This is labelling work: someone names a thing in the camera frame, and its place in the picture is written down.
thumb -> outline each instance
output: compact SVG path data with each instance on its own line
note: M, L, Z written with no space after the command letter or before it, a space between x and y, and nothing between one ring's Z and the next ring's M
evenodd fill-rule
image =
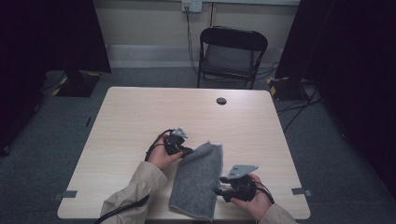
M182 156L183 156L183 152L178 152L176 154L171 155L170 158L172 159L172 161L177 161Z
M231 198L230 202L232 202L233 204L235 204L236 206L243 208L243 209L247 209L247 202L239 200L239 199L235 199L235 198Z

wall outlet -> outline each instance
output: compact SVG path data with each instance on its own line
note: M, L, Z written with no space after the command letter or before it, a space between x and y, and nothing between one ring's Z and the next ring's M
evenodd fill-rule
M202 1L181 1L181 11L202 12Z
M191 1L181 1L181 11L192 11Z

electronic device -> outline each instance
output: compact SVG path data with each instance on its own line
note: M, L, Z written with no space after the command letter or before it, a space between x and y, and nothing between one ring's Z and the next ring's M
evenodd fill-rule
M151 151L158 145L157 144L158 140L166 133L170 133L169 136L163 140L163 145L165 146L166 153L168 155L173 155L178 153L179 151L183 152L182 158L186 157L187 155L191 154L193 150L189 147L184 147L181 144L184 143L184 139L188 138L186 133L183 131L182 128L177 128L177 129L169 129L158 135L157 139L152 143L148 151L146 152L146 158L145 161L149 160L149 155L151 154Z
M215 189L215 193L219 196L222 196L226 203L228 203L231 198L249 202L253 200L253 198L256 196L256 191L259 190L268 196L271 203L275 203L270 191L262 183L254 181L254 179L248 175L258 168L258 166L253 165L233 166L227 177L222 176L219 179L223 184L230 184L232 189Z

gray carpet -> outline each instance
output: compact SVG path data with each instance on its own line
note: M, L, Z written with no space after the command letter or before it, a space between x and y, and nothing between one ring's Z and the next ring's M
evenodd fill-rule
M61 74L48 73L45 86ZM40 109L10 145L11 154L0 158L0 223L92 223L59 219L60 202L53 201L52 196L67 188L107 89L195 88L195 84L190 68L120 68L100 78L91 98L53 97L50 93L54 88L44 91ZM205 80L202 88L245 86ZM261 79L254 89L268 87ZM314 86L306 89L312 92ZM280 110L293 103L275 105ZM297 111L279 115L283 127ZM311 218L300 222L396 223L396 202L366 160L344 140L340 127L327 107L317 103L305 109L285 133L302 185L314 193L307 198Z

white wall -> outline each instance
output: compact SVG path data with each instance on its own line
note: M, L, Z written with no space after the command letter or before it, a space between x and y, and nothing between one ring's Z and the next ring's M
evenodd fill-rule
M105 43L110 45L109 60L113 66L150 60L168 61L172 65L177 65L174 62L189 64L187 19L181 12L180 1L94 0L94 3ZM270 65L279 61L297 10L296 4L292 5L203 2L202 13L190 14L194 60L198 60L199 34L210 26L212 15L212 25L228 25L264 34L269 45L263 63ZM163 57L166 51L169 57Z

